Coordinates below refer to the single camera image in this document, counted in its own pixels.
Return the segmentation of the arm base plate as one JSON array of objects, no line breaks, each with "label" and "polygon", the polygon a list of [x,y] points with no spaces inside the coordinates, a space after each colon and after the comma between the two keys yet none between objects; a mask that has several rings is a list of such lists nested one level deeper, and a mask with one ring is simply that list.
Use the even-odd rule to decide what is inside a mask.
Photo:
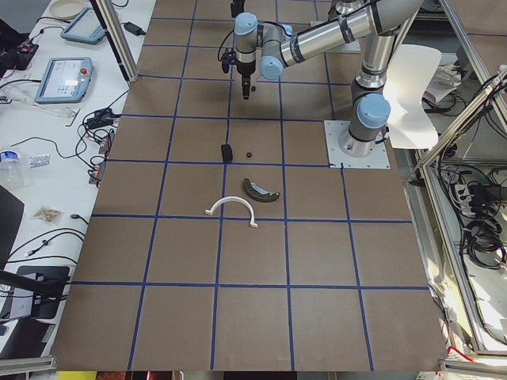
[{"label": "arm base plate", "polygon": [[358,142],[349,134],[348,120],[325,120],[330,168],[389,169],[387,148],[379,133],[371,142]]}]

